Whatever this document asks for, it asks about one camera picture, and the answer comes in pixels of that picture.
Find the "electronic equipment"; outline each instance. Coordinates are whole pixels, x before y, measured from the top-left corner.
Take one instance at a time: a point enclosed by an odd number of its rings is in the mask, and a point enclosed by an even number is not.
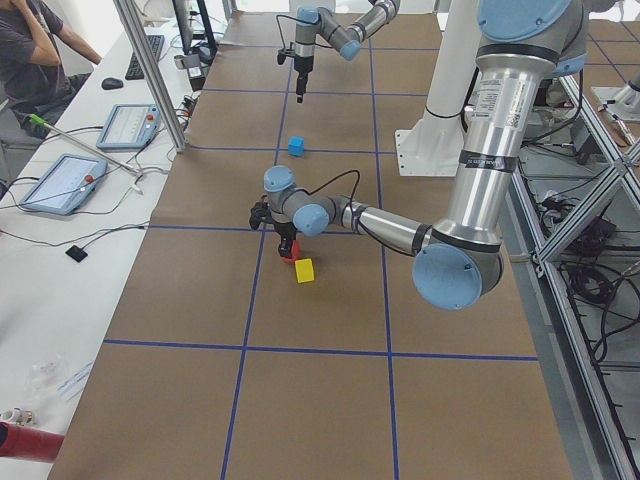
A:
[[[34,212],[69,215],[84,203],[107,171],[103,158],[65,153],[27,193],[19,206]]]
[[[101,86],[103,90],[116,90],[122,88],[124,83],[119,78],[107,77],[102,80]]]
[[[198,12],[191,12],[189,0],[172,0],[172,2],[178,23],[178,30],[180,30],[180,39],[182,40],[182,51],[184,55],[197,54],[202,63],[211,65],[218,51],[218,46],[213,36],[213,29],[211,28],[211,21],[209,20],[209,13],[205,1],[197,0]],[[191,45],[194,39],[192,13],[194,14],[193,16],[198,13],[200,14],[200,21],[204,27],[204,36],[206,39],[206,41],[193,46]]]
[[[136,151],[145,147],[160,124],[156,105],[114,105],[96,147],[103,151]]]
[[[156,61],[160,60],[162,46],[164,45],[164,35],[147,35],[147,40],[149,40],[149,46],[151,47],[151,52],[153,53]],[[144,72],[142,71],[142,67],[140,66],[140,62],[138,61],[138,57],[136,57],[135,53],[131,54],[129,67],[127,68],[127,73],[124,78],[126,80],[141,80],[144,78]]]

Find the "blue cube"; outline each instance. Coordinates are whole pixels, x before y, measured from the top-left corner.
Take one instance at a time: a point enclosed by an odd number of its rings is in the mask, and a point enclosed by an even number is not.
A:
[[[304,152],[304,138],[291,137],[291,140],[289,140],[289,154],[294,157],[300,157],[302,152]]]

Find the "tablet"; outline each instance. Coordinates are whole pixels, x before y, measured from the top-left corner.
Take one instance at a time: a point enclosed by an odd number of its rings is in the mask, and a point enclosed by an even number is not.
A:
[[[33,212],[69,215],[84,203],[107,171],[107,161],[65,153],[51,165],[20,207]]]
[[[96,147],[104,151],[136,151],[151,142],[160,122],[156,105],[115,105]]]

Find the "chair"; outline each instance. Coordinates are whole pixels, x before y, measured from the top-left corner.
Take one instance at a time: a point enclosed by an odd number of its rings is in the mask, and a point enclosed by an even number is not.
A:
[[[0,84],[0,178],[7,183],[18,176],[42,143],[20,128],[8,103]]]

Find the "yellow cube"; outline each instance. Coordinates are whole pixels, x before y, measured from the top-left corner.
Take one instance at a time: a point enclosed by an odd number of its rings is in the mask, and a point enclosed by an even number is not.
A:
[[[313,282],[315,276],[313,273],[313,262],[310,258],[296,260],[296,277],[298,283]]]

